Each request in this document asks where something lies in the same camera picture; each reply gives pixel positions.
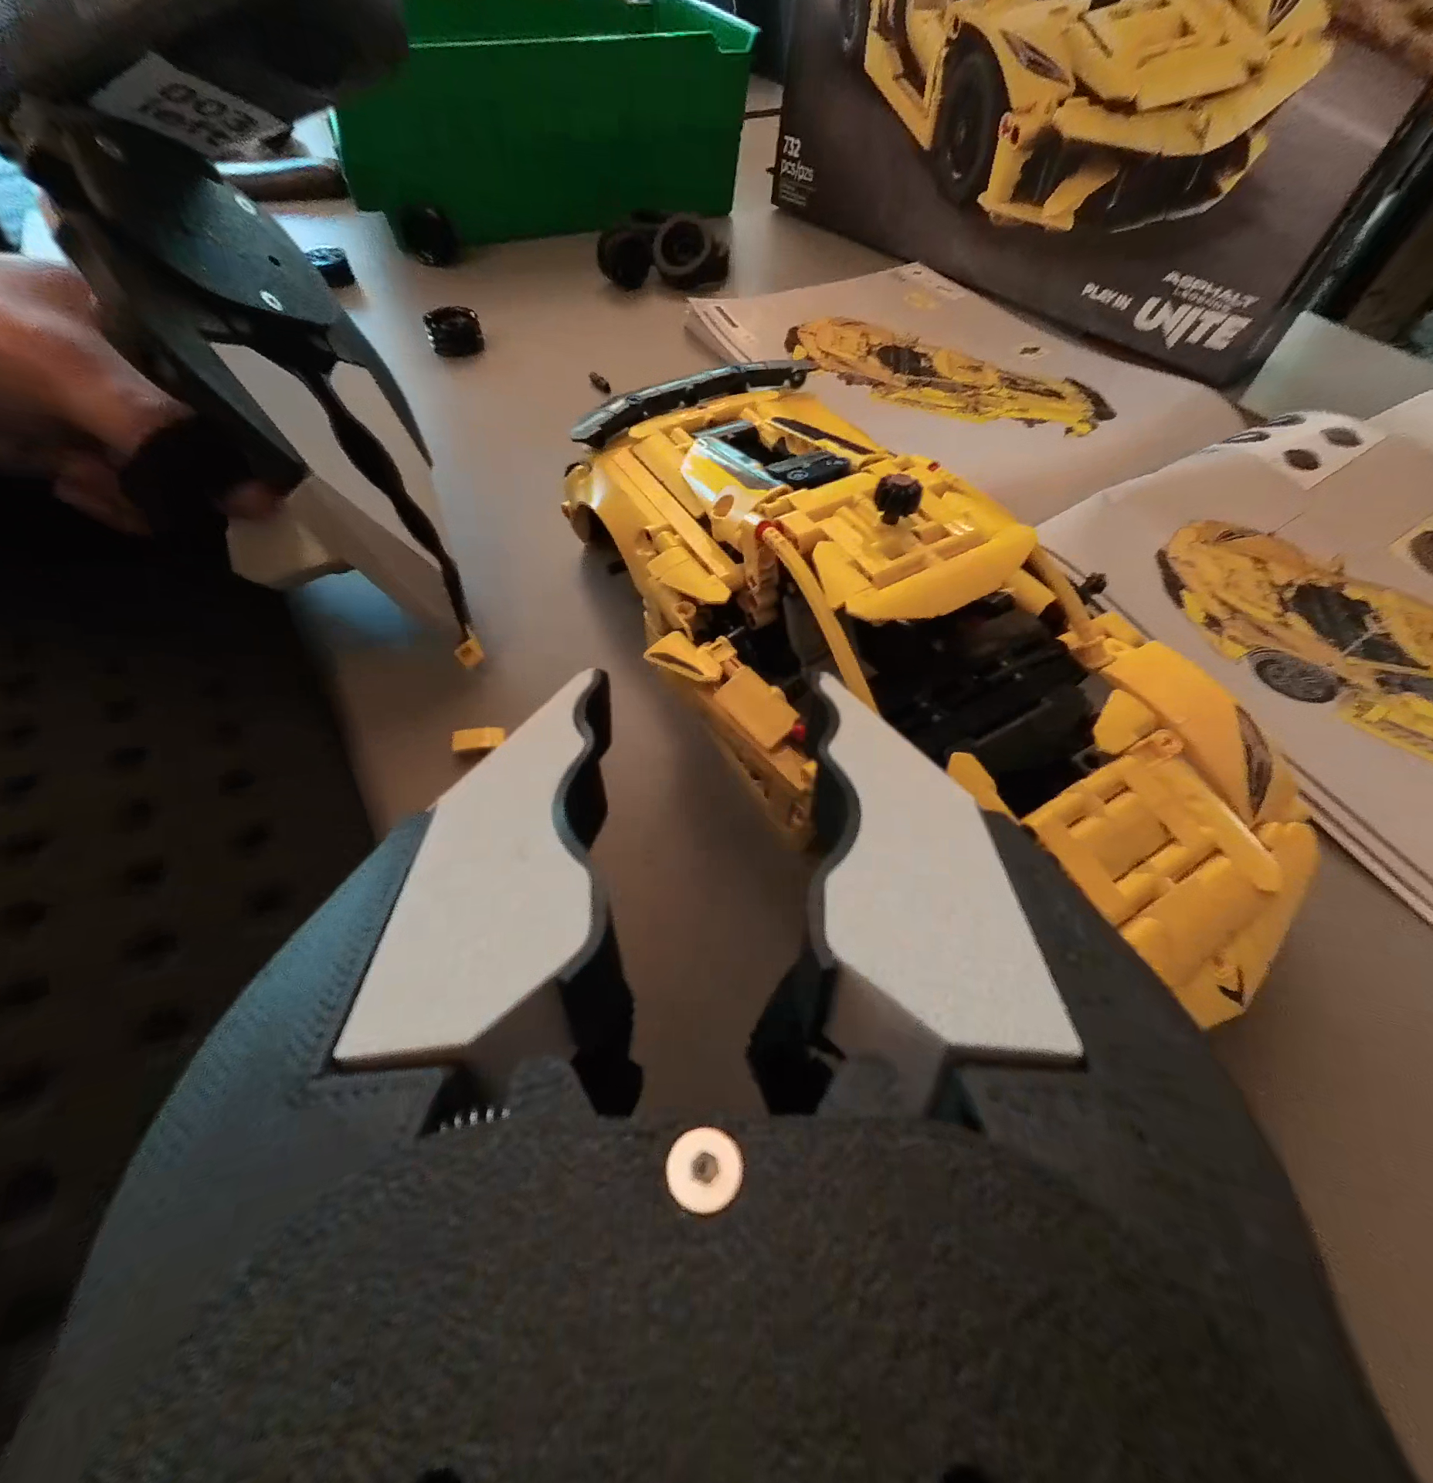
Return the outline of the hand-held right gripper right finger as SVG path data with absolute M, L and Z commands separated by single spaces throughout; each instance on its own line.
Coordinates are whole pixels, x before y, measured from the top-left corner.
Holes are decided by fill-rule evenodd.
M 877 1060 L 937 1113 L 962 1066 L 1077 1072 L 1080 1031 L 989 815 L 839 676 L 815 691 L 804 945 L 749 1034 L 768 1113 L 810 1116 Z

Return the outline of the brown cylinder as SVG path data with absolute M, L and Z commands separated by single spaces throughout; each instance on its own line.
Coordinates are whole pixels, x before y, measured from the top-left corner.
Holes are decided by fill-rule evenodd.
M 267 160 L 222 160 L 218 173 L 261 202 L 346 199 L 349 187 L 334 159 L 297 156 Z

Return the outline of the person's left hand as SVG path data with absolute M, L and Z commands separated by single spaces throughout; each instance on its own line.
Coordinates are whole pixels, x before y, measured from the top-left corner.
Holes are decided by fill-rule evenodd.
M 83 517 L 149 533 L 119 472 L 191 418 L 109 339 L 76 267 L 0 251 L 0 473 L 46 479 Z

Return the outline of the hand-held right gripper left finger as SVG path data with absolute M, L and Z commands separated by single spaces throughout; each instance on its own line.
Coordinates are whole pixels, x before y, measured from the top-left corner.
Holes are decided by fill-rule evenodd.
M 609 742 L 609 673 L 583 669 L 441 793 L 334 1066 L 437 1066 L 509 1103 L 521 1066 L 562 1060 L 601 1116 L 636 1110 L 633 991 L 592 863 Z

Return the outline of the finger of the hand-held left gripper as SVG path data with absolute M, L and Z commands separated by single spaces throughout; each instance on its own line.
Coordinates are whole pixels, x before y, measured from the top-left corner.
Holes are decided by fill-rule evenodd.
M 473 633 L 467 581 L 439 518 L 430 444 L 380 357 L 334 361 L 328 370 L 328 427 L 356 482 L 377 493 L 400 524 L 407 548 L 433 570 L 447 630 Z
M 462 637 L 447 630 L 446 597 L 427 560 L 407 548 L 400 524 L 377 493 L 356 482 L 315 391 L 256 348 L 225 345 L 225 364 L 309 464 L 309 476 L 288 494 L 282 512 L 231 524 L 233 573 L 288 591 L 356 570 L 413 617 Z

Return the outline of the open instruction booklet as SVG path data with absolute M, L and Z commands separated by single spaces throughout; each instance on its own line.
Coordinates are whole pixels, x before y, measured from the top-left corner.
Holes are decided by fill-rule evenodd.
M 1433 925 L 1433 391 L 1252 423 L 901 266 L 691 297 L 724 361 L 807 357 L 830 408 L 1040 529 L 1283 745 L 1321 825 Z

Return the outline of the yellow toy brick car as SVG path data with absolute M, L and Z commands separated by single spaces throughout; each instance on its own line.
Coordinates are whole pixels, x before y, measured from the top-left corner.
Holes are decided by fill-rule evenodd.
M 603 400 L 562 512 L 616 548 L 646 658 L 770 825 L 812 846 L 815 691 L 839 676 L 976 802 L 1024 824 L 1203 1025 L 1264 988 L 1316 878 L 1292 766 L 1206 669 L 1154 642 L 1036 529 L 807 391 L 716 366 Z M 880 473 L 922 505 L 886 529 Z

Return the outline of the model car set box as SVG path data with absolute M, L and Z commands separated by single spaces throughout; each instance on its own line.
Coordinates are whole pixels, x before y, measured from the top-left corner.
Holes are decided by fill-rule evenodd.
M 1231 388 L 1433 142 L 1433 2 L 801 2 L 774 206 Z

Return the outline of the green plastic bin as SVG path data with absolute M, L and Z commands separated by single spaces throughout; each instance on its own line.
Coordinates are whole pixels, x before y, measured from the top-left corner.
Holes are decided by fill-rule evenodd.
M 468 248 L 733 211 L 759 27 L 713 2 L 407 2 L 410 56 L 334 108 L 359 211 Z

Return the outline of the grey desk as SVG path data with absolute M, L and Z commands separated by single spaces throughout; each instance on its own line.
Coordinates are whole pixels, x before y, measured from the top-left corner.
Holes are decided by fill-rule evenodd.
M 613 679 L 609 820 L 595 845 L 636 1000 L 647 1116 L 764 1110 L 746 1040 L 804 940 L 810 858 L 789 851 L 698 720 L 640 657 L 625 575 L 568 529 L 568 430 L 616 388 L 710 357 L 683 297 L 618 296 L 592 235 L 477 251 L 425 267 L 380 214 L 282 206 L 301 244 L 346 251 L 346 305 L 407 388 L 430 441 L 446 530 L 488 661 L 359 575 L 289 597 L 333 688 L 374 834 L 461 773 L 450 730 L 518 727 L 576 670 Z M 488 348 L 437 357 L 425 314 L 473 306 Z M 1321 881 L 1254 1007 L 1210 1034 L 1279 1148 L 1325 1252 L 1346 1328 L 1422 1480 L 1433 1480 L 1433 927 L 1324 842 Z

